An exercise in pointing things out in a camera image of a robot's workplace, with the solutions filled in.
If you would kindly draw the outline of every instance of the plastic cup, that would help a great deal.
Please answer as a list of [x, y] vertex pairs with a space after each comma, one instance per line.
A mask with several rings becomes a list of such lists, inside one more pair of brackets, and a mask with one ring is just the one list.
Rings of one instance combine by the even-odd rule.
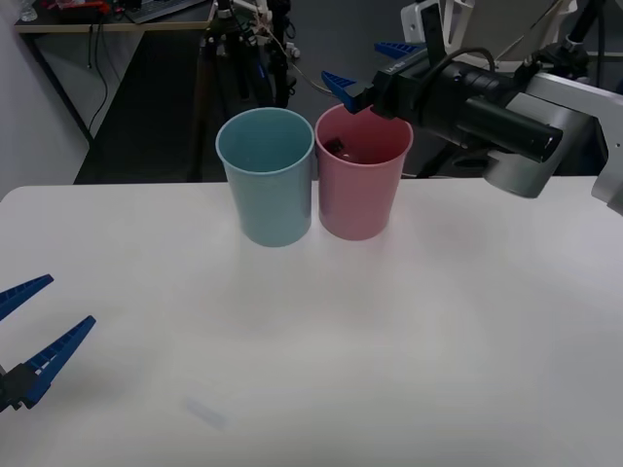
[[249, 110], [219, 130], [216, 152], [242, 231], [254, 242], [285, 246], [310, 228], [312, 147], [310, 124], [285, 109]]
[[[336, 140], [343, 154], [331, 154]], [[411, 125], [344, 105], [327, 110], [315, 125], [320, 221], [331, 234], [364, 240], [383, 231], [413, 144]]]

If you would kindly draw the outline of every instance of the table leg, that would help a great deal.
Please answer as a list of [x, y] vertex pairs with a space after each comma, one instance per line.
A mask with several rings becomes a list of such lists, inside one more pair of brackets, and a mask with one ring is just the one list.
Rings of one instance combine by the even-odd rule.
[[76, 125], [78, 126], [80, 131], [82, 131], [82, 134], [85, 136], [85, 138], [87, 138], [87, 141], [89, 142], [89, 147], [91, 149], [94, 149], [95, 141], [91, 135], [91, 132], [85, 125], [85, 122], [82, 120], [82, 117], [78, 113], [78, 110], [76, 110], [76, 107], [74, 106], [73, 102], [67, 95], [67, 92], [65, 92], [65, 89], [63, 88], [62, 84], [58, 80], [58, 77], [56, 76], [54, 70], [52, 69], [50, 64], [46, 61], [46, 58], [43, 56], [43, 54], [39, 50], [35, 35], [34, 34], [19, 34], [19, 35], [21, 36], [21, 39], [23, 40], [23, 42], [26, 44], [26, 47], [30, 50], [30, 53], [32, 54], [34, 59], [37, 61], [37, 63], [39, 63], [39, 66], [41, 66], [41, 69], [46, 74], [46, 77], [48, 78], [50, 83], [52, 83], [52, 86], [54, 87], [56, 93], [60, 97], [60, 100], [62, 100], [62, 103], [64, 104], [65, 108], [71, 114], [71, 117], [74, 119], [74, 122], [76, 122]]

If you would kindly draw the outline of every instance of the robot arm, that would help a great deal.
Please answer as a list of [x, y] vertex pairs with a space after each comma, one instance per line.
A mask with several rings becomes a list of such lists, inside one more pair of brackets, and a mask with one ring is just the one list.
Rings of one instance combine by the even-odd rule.
[[[617, 134], [623, 97], [540, 73], [535, 65], [553, 56], [558, 60], [555, 72], [576, 77], [575, 65], [588, 61], [586, 53], [576, 43], [572, 51], [552, 46], [535, 53], [538, 60], [514, 76], [502, 75], [494, 66], [486, 70], [453, 60], [464, 52], [485, 53], [493, 65], [486, 50], [446, 55], [438, 0], [419, 7], [421, 27], [416, 31], [425, 45], [378, 44], [377, 51], [394, 61], [379, 69], [371, 84], [323, 73], [325, 84], [346, 107], [355, 113], [371, 106], [382, 117], [405, 120], [468, 151], [488, 154], [493, 161], [485, 179], [525, 198], [540, 194], [580, 130], [597, 118], [610, 157], [593, 196], [623, 214], [623, 150]], [[581, 20], [586, 22], [586, 15]]]

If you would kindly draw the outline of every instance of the black cable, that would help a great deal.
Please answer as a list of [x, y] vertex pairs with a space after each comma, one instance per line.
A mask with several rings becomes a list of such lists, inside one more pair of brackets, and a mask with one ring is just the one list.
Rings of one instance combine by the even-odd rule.
[[492, 55], [491, 52], [489, 52], [487, 49], [485, 49], [484, 47], [463, 47], [460, 48], [454, 52], [452, 52], [451, 54], [448, 54], [446, 56], [444, 56], [444, 58], [437, 62], [430, 70], [428, 70], [428, 72], [423, 76], [423, 78], [421, 79], [421, 84], [420, 84], [420, 93], [418, 94], [418, 96], [416, 97], [416, 100], [414, 100], [414, 102], [412, 102], [411, 104], [411, 108], [413, 110], [418, 108], [418, 105], [420, 105], [421, 100], [424, 98], [427, 89], [430, 87], [430, 85], [432, 84], [432, 82], [441, 74], [442, 71], [444, 71], [444, 69], [450, 65], [452, 63], [452, 60], [456, 57], [458, 57], [459, 55], [463, 55], [463, 54], [481, 54], [489, 63], [489, 71], [495, 72], [495, 59], [494, 56]]
[[108, 59], [108, 63], [110, 63], [110, 67], [113, 69], [113, 73], [117, 77], [117, 82], [121, 84], [121, 78], [117, 68], [115, 67], [115, 63], [113, 63], [113, 59], [110, 56], [110, 52], [108, 52], [108, 45], [106, 44], [106, 33], [103, 33], [101, 36], [101, 43], [104, 46], [104, 52], [106, 53], [106, 58]]
[[104, 98], [101, 101], [99, 108], [93, 114], [91, 121], [89, 122], [89, 131], [91, 131], [91, 127], [93, 126], [93, 122], [95, 121], [95, 118], [97, 117], [97, 115], [99, 115], [99, 112], [101, 112], [101, 109], [104, 108], [104, 105], [106, 105], [106, 101], [108, 100], [108, 83], [106, 83], [106, 79], [104, 78], [104, 75], [99, 69], [99, 59], [97, 57], [97, 49], [98, 49], [97, 46], [99, 45], [99, 36], [101, 35], [101, 30], [103, 29], [102, 25], [104, 23], [104, 20], [105, 20], [105, 17], [103, 17], [101, 21], [99, 22], [99, 26], [97, 27], [97, 32], [95, 33], [95, 52], [93, 55], [93, 61], [95, 62], [95, 71], [97, 71], [97, 74], [99, 75], [99, 79], [104, 85]]

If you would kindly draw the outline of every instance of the table surface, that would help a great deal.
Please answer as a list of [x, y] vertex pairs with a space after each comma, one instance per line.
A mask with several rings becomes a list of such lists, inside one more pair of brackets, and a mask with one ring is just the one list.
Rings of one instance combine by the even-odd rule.
[[0, 202], [12, 368], [88, 314], [6, 467], [620, 466], [623, 219], [593, 178], [541, 198], [403, 181], [380, 236], [279, 249], [227, 185], [22, 188]]
[[[134, 24], [127, 18], [119, 20], [110, 18], [103, 24], [104, 31], [124, 32], [124, 31], [172, 31], [205, 29], [207, 27], [207, 17], [210, 12], [211, 1], [207, 0], [194, 7], [187, 8], [180, 12], [166, 17], [158, 18], [153, 21]], [[59, 22], [55, 11], [46, 10], [35, 2], [38, 18], [34, 21], [24, 22], [21, 19], [16, 22], [15, 29], [20, 34], [42, 34], [42, 33], [85, 33], [89, 32], [90, 24], [64, 24]]]

